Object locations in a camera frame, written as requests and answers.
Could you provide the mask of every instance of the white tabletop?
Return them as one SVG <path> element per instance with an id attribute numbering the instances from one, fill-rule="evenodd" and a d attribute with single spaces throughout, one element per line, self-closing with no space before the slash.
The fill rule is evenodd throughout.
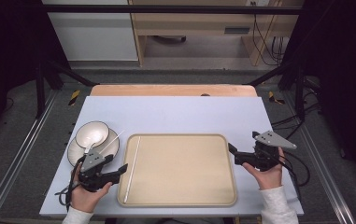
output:
<path id="1" fill-rule="evenodd" d="M 70 140 L 79 127 L 100 120 L 120 135 L 120 150 L 103 173 L 122 166 L 127 139 L 136 133 L 219 133 L 239 151 L 253 152 L 252 132 L 272 130 L 260 97 L 201 96 L 88 96 L 78 116 Z M 73 169 L 66 152 L 51 183 L 40 215 L 63 217 L 64 206 L 54 194 L 65 188 Z M 234 165 L 237 200 L 228 207 L 124 207 L 117 201 L 117 186 L 110 189 L 94 213 L 104 217 L 237 217 L 258 215 L 263 209 L 258 185 L 243 167 Z M 303 208 L 297 199 L 292 180 L 285 170 L 282 182 L 290 207 L 298 215 Z"/>

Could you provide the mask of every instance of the white stick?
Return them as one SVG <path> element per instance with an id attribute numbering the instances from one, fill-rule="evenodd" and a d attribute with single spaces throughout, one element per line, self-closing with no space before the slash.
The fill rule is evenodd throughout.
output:
<path id="1" fill-rule="evenodd" d="M 120 134 L 122 134 L 123 132 L 125 132 L 125 130 L 123 130 L 122 132 L 120 132 L 119 134 L 117 134 L 117 136 L 116 136 L 113 140 L 111 140 L 111 142 L 110 142 L 109 144 L 107 144 L 107 146 L 105 146 L 104 148 L 102 148 L 102 150 L 99 152 L 99 154 L 102 154 L 102 152 L 103 152 L 108 146 L 110 146 L 110 145 L 114 142 L 114 140 L 116 140 L 117 138 L 119 138 Z"/>
<path id="2" fill-rule="evenodd" d="M 129 175 L 128 187 L 127 187 L 127 192 L 125 193 L 124 203 L 127 203 L 127 200 L 128 200 L 128 194 L 129 194 L 129 190 L 131 188 L 132 175 L 134 174 L 134 169 L 135 169 L 135 164 L 136 164 L 136 156 L 137 156 L 137 151 L 139 150 L 139 144 L 140 144 L 140 136 L 139 136 L 139 140 L 137 140 L 136 152 L 135 152 L 135 156 L 134 156 L 134 164 L 132 165 L 131 174 Z"/>

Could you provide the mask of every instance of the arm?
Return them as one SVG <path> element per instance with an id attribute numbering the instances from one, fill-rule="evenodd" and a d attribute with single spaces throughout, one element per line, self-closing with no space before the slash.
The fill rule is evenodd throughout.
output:
<path id="1" fill-rule="evenodd" d="M 279 148 L 279 155 L 283 162 L 281 148 Z M 264 210 L 262 210 L 263 223 L 298 223 L 296 212 L 288 206 L 282 186 L 282 165 L 276 165 L 264 172 L 256 170 L 248 163 L 244 163 L 243 166 L 256 178 L 259 184 L 264 205 Z"/>
<path id="2" fill-rule="evenodd" d="M 74 181 L 78 181 L 78 172 L 80 168 L 81 165 L 79 165 L 76 170 Z M 89 192 L 81 185 L 78 185 L 72 191 L 72 203 L 63 223 L 89 223 L 91 217 L 93 216 L 95 206 L 101 198 L 108 193 L 111 185 L 112 183 L 107 183 L 97 192 Z"/>

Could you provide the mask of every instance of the person's left hand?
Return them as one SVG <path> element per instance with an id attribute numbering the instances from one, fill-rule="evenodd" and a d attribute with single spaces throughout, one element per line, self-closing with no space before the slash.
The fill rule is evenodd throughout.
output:
<path id="1" fill-rule="evenodd" d="M 78 173 L 81 169 L 81 164 L 78 166 L 74 181 L 78 181 Z M 103 196 L 108 193 L 108 190 L 112 186 L 112 183 L 109 182 L 105 184 L 101 189 L 96 192 L 89 192 L 81 185 L 73 189 L 72 191 L 72 202 L 71 206 L 81 212 L 93 213 L 98 202 Z"/>

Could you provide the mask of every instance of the wooden cabinet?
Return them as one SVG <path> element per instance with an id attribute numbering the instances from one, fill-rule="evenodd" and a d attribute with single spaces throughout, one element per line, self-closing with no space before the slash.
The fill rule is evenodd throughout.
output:
<path id="1" fill-rule="evenodd" d="M 131 5 L 182 5 L 182 6 L 238 6 L 247 0 L 129 0 Z M 300 7 L 303 0 L 270 0 L 269 6 Z M 133 13 L 136 50 L 140 64 L 144 62 L 144 49 L 148 35 L 240 35 L 253 65 L 257 65 L 260 53 L 265 49 L 264 39 L 270 36 L 287 36 L 292 33 L 297 16 L 257 15 L 253 44 L 255 16 L 246 14 L 164 14 Z"/>

